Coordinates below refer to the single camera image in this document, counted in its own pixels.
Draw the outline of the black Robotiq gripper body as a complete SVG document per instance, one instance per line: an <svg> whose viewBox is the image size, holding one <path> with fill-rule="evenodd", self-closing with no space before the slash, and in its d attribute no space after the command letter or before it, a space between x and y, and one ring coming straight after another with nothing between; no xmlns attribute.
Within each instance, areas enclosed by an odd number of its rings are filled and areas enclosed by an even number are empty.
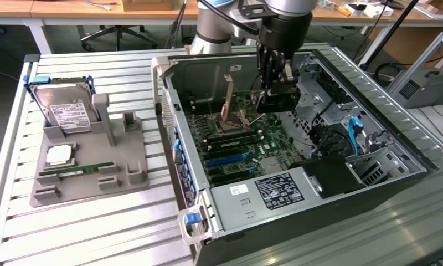
<svg viewBox="0 0 443 266"><path fill-rule="evenodd" d="M305 43L313 13L302 16L277 16L262 20L258 41L262 47L293 55Z"/></svg>

